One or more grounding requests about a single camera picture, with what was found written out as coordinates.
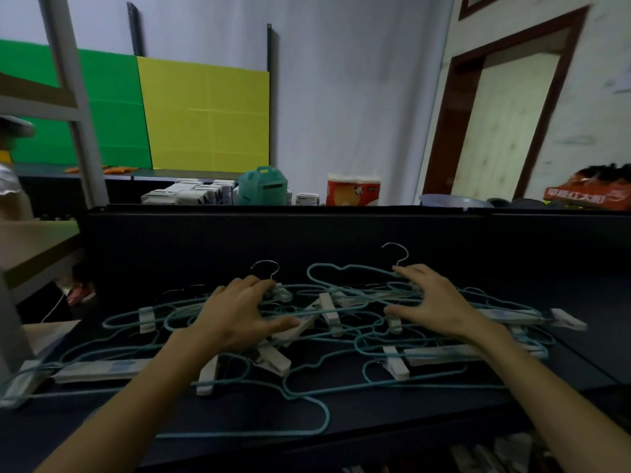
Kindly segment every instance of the translucent plastic bowl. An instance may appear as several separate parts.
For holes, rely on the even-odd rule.
[[[492,204],[484,200],[449,194],[423,194],[418,199],[421,201],[421,206],[428,207],[460,207],[464,210],[469,209],[469,207],[493,207]]]

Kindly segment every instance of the person's left hand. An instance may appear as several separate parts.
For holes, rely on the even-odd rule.
[[[298,325],[295,317],[264,320],[257,308],[263,295],[276,284],[254,276],[234,279],[227,287],[219,286],[208,298],[199,317],[188,330],[189,341],[198,343],[210,357],[217,351],[241,351],[254,347],[277,332]]]

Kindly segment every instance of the red package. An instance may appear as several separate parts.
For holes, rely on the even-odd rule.
[[[327,206],[378,206],[381,181],[329,174]]]

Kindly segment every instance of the yellow board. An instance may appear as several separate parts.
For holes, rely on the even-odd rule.
[[[154,169],[269,165],[269,73],[138,57]]]

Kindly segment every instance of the green panel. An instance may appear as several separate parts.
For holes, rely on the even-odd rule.
[[[92,120],[105,165],[152,166],[145,109],[135,56],[79,50]],[[48,46],[0,40],[0,71],[57,86]],[[20,139],[12,151],[16,162],[76,162],[65,122],[29,119],[33,139]]]

